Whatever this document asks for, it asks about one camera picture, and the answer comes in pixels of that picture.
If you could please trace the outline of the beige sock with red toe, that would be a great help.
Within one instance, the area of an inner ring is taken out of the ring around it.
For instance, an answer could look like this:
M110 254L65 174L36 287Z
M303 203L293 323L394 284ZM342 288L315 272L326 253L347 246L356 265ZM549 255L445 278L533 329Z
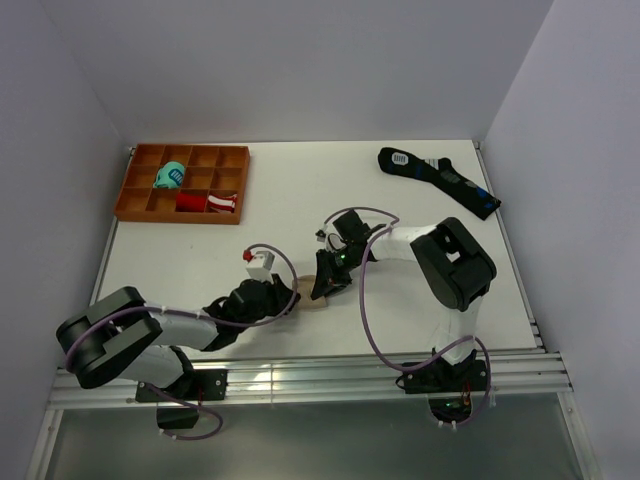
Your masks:
M298 310L319 310L328 306L328 302L324 296L316 300L311 298L315 280L315 275L303 275L298 278L298 294L300 295L300 299L296 304Z

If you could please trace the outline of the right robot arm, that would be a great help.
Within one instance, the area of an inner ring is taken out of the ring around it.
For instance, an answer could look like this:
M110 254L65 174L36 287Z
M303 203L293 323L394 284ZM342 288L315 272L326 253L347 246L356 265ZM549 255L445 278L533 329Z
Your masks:
M361 211L390 218L387 224L366 224ZM372 207L344 208L331 214L316 232L324 247L316 252L315 283L310 298L333 296L352 283L360 270L359 311L365 336L374 353L387 366L401 372L433 365L435 383L452 390L468 374L467 366L482 342L476 336L477 317L484 296L497 276L497 268L460 220L448 217L424 227L399 227L399 218ZM431 360L403 367L379 349L371 332L365 304L365 276L370 262L402 260L417 264L431 293L446 310L439 341Z

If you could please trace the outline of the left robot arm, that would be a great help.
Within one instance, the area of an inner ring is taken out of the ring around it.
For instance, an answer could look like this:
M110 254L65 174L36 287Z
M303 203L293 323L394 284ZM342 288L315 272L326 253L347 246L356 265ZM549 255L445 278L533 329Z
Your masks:
M126 378L183 399L195 386L185 347L215 352L230 346L246 330L289 314L300 300L297 287L287 287L277 274L268 281L247 279L203 309L183 311L152 305L125 286L65 320L56 338L66 370L84 389Z

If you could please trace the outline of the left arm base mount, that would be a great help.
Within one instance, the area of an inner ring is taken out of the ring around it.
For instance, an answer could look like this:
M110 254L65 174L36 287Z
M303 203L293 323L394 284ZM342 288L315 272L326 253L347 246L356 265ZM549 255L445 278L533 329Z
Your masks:
M205 415L217 421L210 436L221 430L222 417L205 403L225 399L227 380L227 369L200 369L188 372L183 378L165 388L139 382L135 402L172 404L171 407L156 408L156 424L163 434L175 436L177 439L206 438L207 434L189 436L187 431L193 429Z

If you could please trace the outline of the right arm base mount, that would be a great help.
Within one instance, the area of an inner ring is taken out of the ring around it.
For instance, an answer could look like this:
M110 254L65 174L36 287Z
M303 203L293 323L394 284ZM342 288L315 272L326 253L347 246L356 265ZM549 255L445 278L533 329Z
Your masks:
M438 359L431 365L396 378L395 384L405 394L447 394L429 399L432 415L445 423L462 422L473 413L472 394L486 392L490 375L484 360L474 356L456 366Z

